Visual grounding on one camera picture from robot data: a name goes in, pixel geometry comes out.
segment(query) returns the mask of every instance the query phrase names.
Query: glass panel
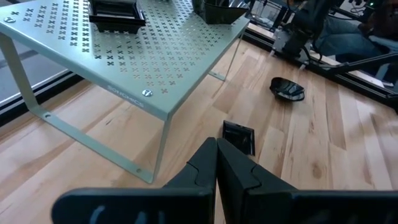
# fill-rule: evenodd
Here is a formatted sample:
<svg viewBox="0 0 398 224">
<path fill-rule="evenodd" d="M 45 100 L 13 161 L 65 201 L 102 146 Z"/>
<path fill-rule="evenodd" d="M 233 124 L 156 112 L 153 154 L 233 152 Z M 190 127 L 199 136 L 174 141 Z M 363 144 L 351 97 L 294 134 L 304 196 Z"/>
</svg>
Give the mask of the glass panel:
<svg viewBox="0 0 398 224">
<path fill-rule="evenodd" d="M 29 0 L 3 0 L 0 1 L 0 7 Z M 44 80 L 54 76 L 64 70 L 64 68 L 51 60 L 39 55 L 37 52 L 27 48 L 26 46 L 14 41 L 19 58 L 27 73 L 30 84 L 36 85 Z M 3 52 L 0 50 L 0 106 L 7 102 L 12 96 L 19 93 L 18 87 L 11 75 Z"/>
</svg>

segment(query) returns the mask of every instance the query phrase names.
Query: wooden floor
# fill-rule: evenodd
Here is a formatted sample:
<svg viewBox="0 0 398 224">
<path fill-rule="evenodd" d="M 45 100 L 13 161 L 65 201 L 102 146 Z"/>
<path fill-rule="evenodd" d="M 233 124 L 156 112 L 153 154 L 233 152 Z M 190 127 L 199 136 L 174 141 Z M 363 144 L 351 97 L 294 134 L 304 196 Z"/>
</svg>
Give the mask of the wooden floor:
<svg viewBox="0 0 398 224">
<path fill-rule="evenodd" d="M 225 72 L 233 48 L 215 67 Z M 306 88 L 276 101 L 273 77 Z M 151 166 L 162 123 L 88 82 L 45 103 L 59 117 Z M 398 190 L 398 119 L 392 110 L 241 43 L 228 80 L 208 76 L 173 118 L 160 174 L 147 185 L 30 114 L 0 128 L 0 223 L 50 223 L 54 200 L 77 187 L 160 187 L 223 120 L 255 129 L 256 158 L 299 189 Z M 216 222 L 223 223 L 220 199 Z"/>
</svg>

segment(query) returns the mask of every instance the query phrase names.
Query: black cable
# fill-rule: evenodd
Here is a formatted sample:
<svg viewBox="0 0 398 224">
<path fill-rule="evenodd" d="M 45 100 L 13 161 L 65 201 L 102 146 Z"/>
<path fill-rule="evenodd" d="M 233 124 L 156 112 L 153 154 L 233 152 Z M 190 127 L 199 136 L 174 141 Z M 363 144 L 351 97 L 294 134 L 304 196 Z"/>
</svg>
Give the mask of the black cable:
<svg viewBox="0 0 398 224">
<path fill-rule="evenodd" d="M 312 58 L 311 58 L 310 52 L 308 52 L 308 49 L 307 49 L 307 48 L 305 48 L 305 46 L 301 47 L 301 49 L 303 49 L 303 50 L 304 50 L 305 54 L 307 55 L 308 62 L 309 62 L 309 63 L 311 63 L 311 61 L 312 61 Z"/>
<path fill-rule="evenodd" d="M 319 59 L 318 59 L 318 63 L 320 63 L 322 61 L 322 53 L 320 52 L 319 48 L 317 47 L 317 45 L 315 44 L 315 39 L 312 40 L 312 48 L 313 51 L 315 51 L 315 53 L 319 54 Z"/>
</svg>

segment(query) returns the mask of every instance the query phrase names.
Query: table leg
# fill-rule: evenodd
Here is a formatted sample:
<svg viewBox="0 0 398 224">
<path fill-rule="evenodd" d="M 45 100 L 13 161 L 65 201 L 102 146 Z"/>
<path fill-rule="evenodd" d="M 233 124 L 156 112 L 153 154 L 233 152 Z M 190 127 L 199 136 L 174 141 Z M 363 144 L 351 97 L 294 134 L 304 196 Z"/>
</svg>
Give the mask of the table leg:
<svg viewBox="0 0 398 224">
<path fill-rule="evenodd" d="M 232 60 L 231 60 L 231 63 L 229 64 L 229 67 L 228 67 L 228 70 L 227 70 L 227 72 L 226 72 L 226 75 L 223 76 L 223 75 L 220 75 L 219 73 L 213 72 L 213 71 L 209 72 L 209 75 L 211 75 L 211 76 L 213 76 L 213 77 L 215 77 L 215 78 L 217 78 L 217 79 L 219 79 L 219 80 L 221 80 L 221 81 L 225 81 L 225 80 L 226 80 L 226 77 L 228 76 L 229 71 L 231 70 L 232 63 L 234 62 L 236 53 L 238 52 L 239 45 L 241 44 L 241 41 L 242 41 L 242 38 L 243 38 L 243 34 L 244 34 L 244 30 L 242 31 L 242 34 L 241 34 L 241 36 L 240 36 L 240 38 L 239 38 L 238 46 L 236 46 L 234 55 L 232 56 Z"/>
<path fill-rule="evenodd" d="M 153 183 L 155 179 L 155 173 L 158 173 L 160 162 L 162 160 L 165 142 L 167 134 L 169 132 L 170 120 L 166 121 L 163 128 L 162 137 L 160 140 L 159 151 L 157 155 L 157 161 L 155 165 L 155 171 L 152 173 L 149 170 L 139 167 L 137 164 L 130 161 L 128 158 L 120 155 L 118 152 L 111 148 L 101 144 L 92 137 L 81 132 L 79 129 L 71 126 L 70 124 L 62 121 L 60 118 L 41 107 L 36 97 L 34 96 L 33 89 L 27 79 L 26 72 L 22 66 L 22 62 L 19 59 L 17 50 L 11 38 L 0 33 L 0 49 L 2 50 L 4 57 L 8 63 L 12 76 L 14 77 L 19 91 L 25 101 L 25 104 L 29 111 L 34 115 L 38 116 L 48 124 L 69 135 L 74 140 L 82 143 L 82 145 L 90 148 L 99 155 L 103 156 L 107 160 L 115 163 L 119 167 L 126 171 L 138 176 L 147 183 Z"/>
</svg>

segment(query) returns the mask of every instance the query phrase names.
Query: person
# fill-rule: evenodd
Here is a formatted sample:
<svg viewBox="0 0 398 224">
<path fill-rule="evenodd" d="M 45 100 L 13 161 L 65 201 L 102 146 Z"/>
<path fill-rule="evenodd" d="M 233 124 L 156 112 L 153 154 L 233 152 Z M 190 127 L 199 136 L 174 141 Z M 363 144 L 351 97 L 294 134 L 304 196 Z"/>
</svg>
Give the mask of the person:
<svg viewBox="0 0 398 224">
<path fill-rule="evenodd" d="M 339 62 L 352 62 L 389 52 L 389 49 L 372 42 L 368 38 L 370 35 L 398 40 L 398 0 L 385 0 L 367 23 L 358 26 L 347 20 L 327 17 L 315 46 L 324 56 L 336 55 Z M 378 68 L 370 68 L 371 73 L 375 75 Z"/>
</svg>

